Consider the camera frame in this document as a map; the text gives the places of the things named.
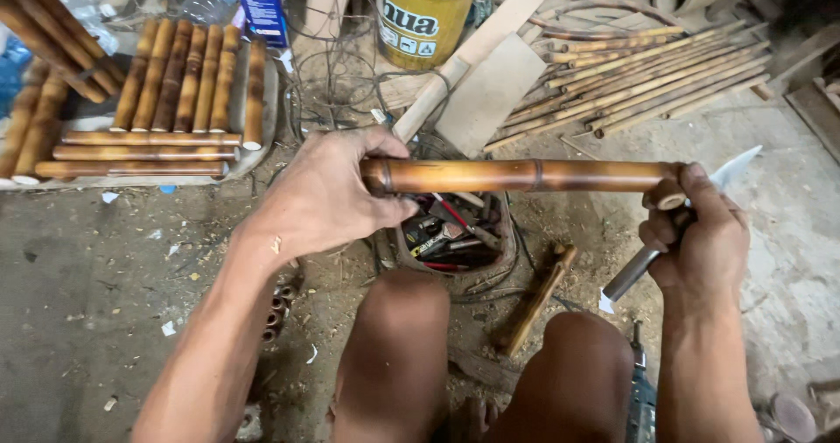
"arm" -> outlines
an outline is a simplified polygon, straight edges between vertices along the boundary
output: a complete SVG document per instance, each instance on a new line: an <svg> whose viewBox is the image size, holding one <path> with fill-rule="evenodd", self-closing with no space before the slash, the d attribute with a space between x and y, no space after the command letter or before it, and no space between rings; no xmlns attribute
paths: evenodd
<svg viewBox="0 0 840 443"><path fill-rule="evenodd" d="M665 300L657 440L760 442L739 308L747 216L700 165L683 169L679 182L698 218L682 241L674 244L676 229L663 212L652 211L639 227L642 241L664 253L649 269Z"/></svg>
<svg viewBox="0 0 840 443"><path fill-rule="evenodd" d="M294 257L397 225L417 209L410 201L371 197L359 174L366 154L408 157L382 127L309 137L231 235L213 287L146 398L133 441L233 440L277 269Z"/></svg>

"hand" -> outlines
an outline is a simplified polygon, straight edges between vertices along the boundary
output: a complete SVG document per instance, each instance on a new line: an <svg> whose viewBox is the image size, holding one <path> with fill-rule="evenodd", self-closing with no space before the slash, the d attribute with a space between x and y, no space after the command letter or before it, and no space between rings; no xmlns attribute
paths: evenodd
<svg viewBox="0 0 840 443"><path fill-rule="evenodd" d="M365 156L407 158L408 149L382 126L311 133L237 228L238 236L276 270L294 257L397 226L417 212L411 200L368 193L359 173Z"/></svg>
<svg viewBox="0 0 840 443"><path fill-rule="evenodd" d="M747 269L747 214L719 193L699 164L684 167L679 184L697 212L697 223L677 242L677 229L666 212L651 210L638 235L649 248L664 254L647 269L662 294L679 296L690 307L720 300L737 305Z"/></svg>

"paint bucket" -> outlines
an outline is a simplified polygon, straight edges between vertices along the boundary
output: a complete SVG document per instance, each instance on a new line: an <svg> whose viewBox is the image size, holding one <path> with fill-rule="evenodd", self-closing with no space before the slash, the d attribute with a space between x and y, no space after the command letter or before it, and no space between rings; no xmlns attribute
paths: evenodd
<svg viewBox="0 0 840 443"><path fill-rule="evenodd" d="M376 0L379 51L394 65L421 70L452 56L472 0Z"/></svg>

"leg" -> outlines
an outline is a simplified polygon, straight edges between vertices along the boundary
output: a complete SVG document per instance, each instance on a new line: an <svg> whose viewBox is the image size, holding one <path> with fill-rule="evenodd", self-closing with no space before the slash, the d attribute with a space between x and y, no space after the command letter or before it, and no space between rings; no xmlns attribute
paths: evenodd
<svg viewBox="0 0 840 443"><path fill-rule="evenodd" d="M633 352L622 334L569 312L549 320L542 346L485 441L624 442Z"/></svg>
<svg viewBox="0 0 840 443"><path fill-rule="evenodd" d="M335 385L333 440L427 441L445 416L449 296L426 274L383 274L359 306Z"/></svg>

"power drill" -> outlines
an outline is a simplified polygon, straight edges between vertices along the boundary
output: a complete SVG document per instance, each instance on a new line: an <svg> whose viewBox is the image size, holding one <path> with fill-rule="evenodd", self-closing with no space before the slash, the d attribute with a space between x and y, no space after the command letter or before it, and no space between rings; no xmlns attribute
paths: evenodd
<svg viewBox="0 0 840 443"><path fill-rule="evenodd" d="M630 390L630 413L627 417L626 443L656 442L656 389L644 374L647 357L639 341L642 320L633 321L633 386Z"/></svg>

